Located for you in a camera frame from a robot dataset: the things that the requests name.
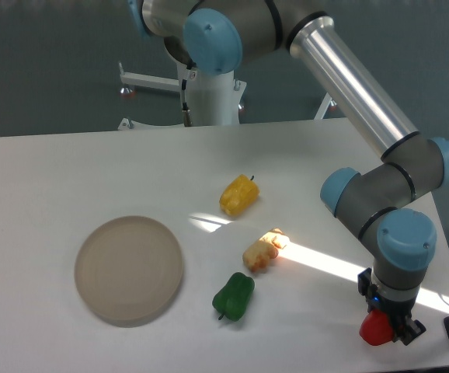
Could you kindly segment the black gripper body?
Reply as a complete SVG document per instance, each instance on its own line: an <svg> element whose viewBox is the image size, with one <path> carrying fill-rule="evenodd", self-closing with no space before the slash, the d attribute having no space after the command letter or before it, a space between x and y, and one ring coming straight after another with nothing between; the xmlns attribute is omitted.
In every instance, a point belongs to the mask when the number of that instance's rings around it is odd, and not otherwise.
<svg viewBox="0 0 449 373"><path fill-rule="evenodd" d="M365 297L369 312L374 309L383 312L392 326L404 326L412 321L417 287L407 290L390 288L373 275L371 268L358 274L357 287L360 295Z"/></svg>

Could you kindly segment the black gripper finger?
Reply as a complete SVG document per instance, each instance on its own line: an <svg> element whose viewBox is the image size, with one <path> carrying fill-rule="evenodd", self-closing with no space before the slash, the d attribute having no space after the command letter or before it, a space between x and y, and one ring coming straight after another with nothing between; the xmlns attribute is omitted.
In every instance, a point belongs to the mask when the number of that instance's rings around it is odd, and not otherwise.
<svg viewBox="0 0 449 373"><path fill-rule="evenodd" d="M413 319L410 314L391 315L389 322L393 331L392 341L394 343L401 341L408 346L426 332L426 327L419 320Z"/></svg>

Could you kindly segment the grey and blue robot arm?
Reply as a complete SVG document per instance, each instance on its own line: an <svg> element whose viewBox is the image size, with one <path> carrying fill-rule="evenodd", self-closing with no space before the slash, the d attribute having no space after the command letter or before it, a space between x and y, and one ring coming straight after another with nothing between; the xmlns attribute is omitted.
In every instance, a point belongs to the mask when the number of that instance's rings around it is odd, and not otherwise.
<svg viewBox="0 0 449 373"><path fill-rule="evenodd" d="M344 168L323 183L331 213L372 254L358 277L370 345L409 344L425 331L412 307L433 259L437 232L409 204L449 182L449 141L426 139L336 34L313 1L131 1L137 31L165 41L179 65L187 126L238 122L231 99L235 70L285 48L305 63L381 165L366 174Z"/></svg>

